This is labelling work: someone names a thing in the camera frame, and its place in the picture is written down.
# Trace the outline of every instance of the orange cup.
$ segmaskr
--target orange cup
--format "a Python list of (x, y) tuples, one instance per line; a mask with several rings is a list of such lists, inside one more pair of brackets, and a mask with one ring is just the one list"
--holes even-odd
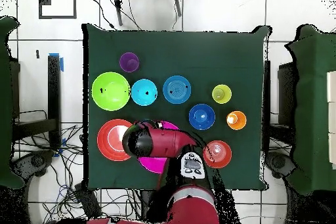
[(229, 113), (226, 117), (226, 122), (228, 126), (234, 130), (239, 130), (245, 127), (246, 125), (246, 116), (243, 112), (233, 111)]

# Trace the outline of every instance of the bowl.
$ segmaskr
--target bowl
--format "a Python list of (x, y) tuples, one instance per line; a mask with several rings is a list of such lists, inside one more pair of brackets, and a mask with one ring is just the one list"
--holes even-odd
[(220, 84), (213, 88), (212, 96), (215, 102), (224, 104), (231, 99), (232, 92), (229, 86)]
[(215, 112), (207, 104), (197, 104), (189, 111), (189, 122), (198, 130), (209, 129), (215, 122)]
[(215, 140), (207, 144), (203, 150), (205, 163), (212, 168), (223, 168), (231, 161), (232, 151), (228, 144)]
[(134, 102), (138, 105), (148, 106), (158, 97), (158, 90), (152, 81), (148, 79), (140, 79), (133, 84), (131, 96)]
[[(162, 127), (164, 129), (179, 129), (177, 126), (173, 125), (172, 123), (161, 121)], [(151, 171), (156, 174), (162, 174), (163, 169), (165, 167), (165, 163), (167, 158), (139, 158), (139, 162), (142, 166), (144, 166), (148, 171)]]
[(183, 76), (171, 76), (163, 84), (163, 95), (170, 103), (186, 102), (192, 93), (192, 86)]
[(128, 81), (116, 72), (100, 74), (93, 81), (91, 92), (94, 102), (107, 111), (123, 108), (131, 95)]
[(103, 156), (113, 161), (128, 160), (130, 156), (123, 150), (123, 135), (132, 124), (126, 120), (114, 119), (106, 122), (97, 135), (97, 145)]
[(226, 122), (228, 123), (228, 126), (234, 130), (240, 130), (245, 127), (246, 121), (246, 116), (241, 111), (233, 111), (229, 113), (229, 115), (227, 115), (226, 117)]

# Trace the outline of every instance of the magenta bowl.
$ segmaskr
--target magenta bowl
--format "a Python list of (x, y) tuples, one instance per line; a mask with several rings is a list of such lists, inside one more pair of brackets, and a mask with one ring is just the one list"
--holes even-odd
[[(177, 126), (172, 123), (162, 121), (162, 126), (165, 129), (179, 129)], [(139, 162), (142, 166), (144, 166), (148, 171), (153, 173), (162, 174), (163, 169), (165, 167), (165, 162), (167, 158), (139, 158)]]

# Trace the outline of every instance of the blue bowl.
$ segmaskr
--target blue bowl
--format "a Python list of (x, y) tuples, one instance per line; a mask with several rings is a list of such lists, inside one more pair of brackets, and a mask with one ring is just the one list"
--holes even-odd
[(173, 104), (186, 102), (191, 93), (192, 86), (183, 76), (171, 76), (163, 84), (163, 95)]
[(152, 81), (148, 79), (140, 79), (133, 84), (131, 97), (138, 105), (147, 106), (156, 100), (158, 97), (158, 90)]
[(206, 104), (197, 104), (189, 111), (189, 122), (198, 130), (206, 130), (215, 122), (215, 112)]

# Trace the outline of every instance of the red bowl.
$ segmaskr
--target red bowl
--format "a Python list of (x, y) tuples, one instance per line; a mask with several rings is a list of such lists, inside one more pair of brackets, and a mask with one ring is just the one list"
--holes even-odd
[(211, 141), (203, 150), (206, 164), (212, 168), (223, 168), (231, 161), (232, 151), (229, 145), (220, 140)]
[(130, 156), (123, 150), (123, 134), (132, 124), (126, 120), (114, 119), (106, 122), (99, 130), (97, 144), (99, 151), (109, 160), (122, 162)]

